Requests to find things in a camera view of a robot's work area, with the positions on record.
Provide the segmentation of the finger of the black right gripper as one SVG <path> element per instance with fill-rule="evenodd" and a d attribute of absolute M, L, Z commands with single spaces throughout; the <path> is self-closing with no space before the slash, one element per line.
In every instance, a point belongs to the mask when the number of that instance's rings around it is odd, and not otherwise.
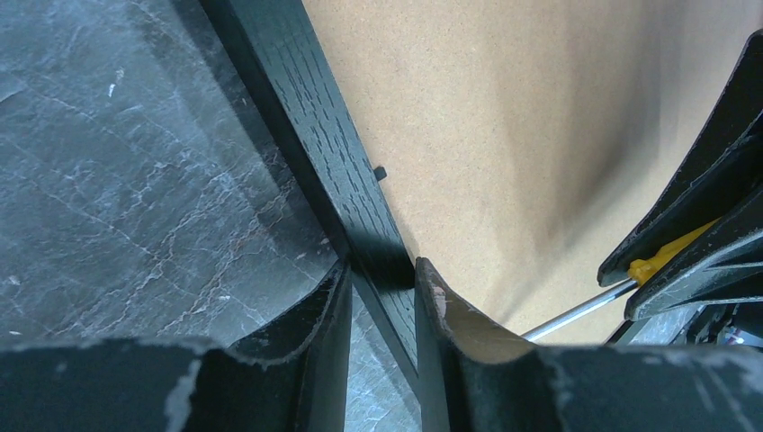
<path fill-rule="evenodd" d="M 693 145 L 665 189 L 597 270 L 597 282 L 624 279 L 647 259 L 710 222 L 713 249 L 762 241 L 762 32 L 747 39 Z"/>
<path fill-rule="evenodd" d="M 624 317 L 636 321 L 688 305 L 762 301 L 762 188 L 729 213 L 669 242 L 627 271 L 638 285 Z"/>

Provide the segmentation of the yellow handled screwdriver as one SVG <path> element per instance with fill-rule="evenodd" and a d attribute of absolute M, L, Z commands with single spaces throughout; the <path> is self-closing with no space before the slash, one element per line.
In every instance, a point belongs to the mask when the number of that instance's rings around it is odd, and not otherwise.
<path fill-rule="evenodd" d="M 577 320 L 590 312 L 631 293 L 637 288 L 645 285 L 656 273 L 658 273 L 667 263 L 669 263 L 679 252 L 697 240 L 702 234 L 710 229 L 716 222 L 711 220 L 705 225 L 690 231 L 689 233 L 677 238 L 661 247 L 651 258 L 636 259 L 632 261 L 627 270 L 628 278 L 620 283 L 608 288 L 599 295 L 582 302 L 576 307 L 563 312 L 557 317 L 550 319 L 543 324 L 527 331 L 522 337 L 528 341 L 536 341 L 557 329 L 561 329 L 572 321 Z"/>

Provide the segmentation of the black picture frame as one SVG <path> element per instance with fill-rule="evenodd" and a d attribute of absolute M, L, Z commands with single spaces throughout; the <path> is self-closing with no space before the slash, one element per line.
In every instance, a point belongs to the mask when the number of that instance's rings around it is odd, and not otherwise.
<path fill-rule="evenodd" d="M 596 290 L 759 1 L 308 1 L 409 257 L 515 332 Z"/>

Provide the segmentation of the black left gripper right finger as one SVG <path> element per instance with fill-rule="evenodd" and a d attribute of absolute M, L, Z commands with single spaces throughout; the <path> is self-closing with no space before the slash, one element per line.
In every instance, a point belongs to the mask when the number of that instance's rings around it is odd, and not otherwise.
<path fill-rule="evenodd" d="M 733 346 L 540 346 L 415 264 L 425 431 L 759 431 L 762 354 Z"/>

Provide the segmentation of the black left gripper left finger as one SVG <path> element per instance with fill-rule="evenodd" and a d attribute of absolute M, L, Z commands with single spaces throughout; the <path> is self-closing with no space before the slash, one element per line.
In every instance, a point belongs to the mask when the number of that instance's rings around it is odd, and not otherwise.
<path fill-rule="evenodd" d="M 350 266 L 275 319 L 221 346 L 205 337 L 1 346 L 4 431 L 340 431 Z"/>

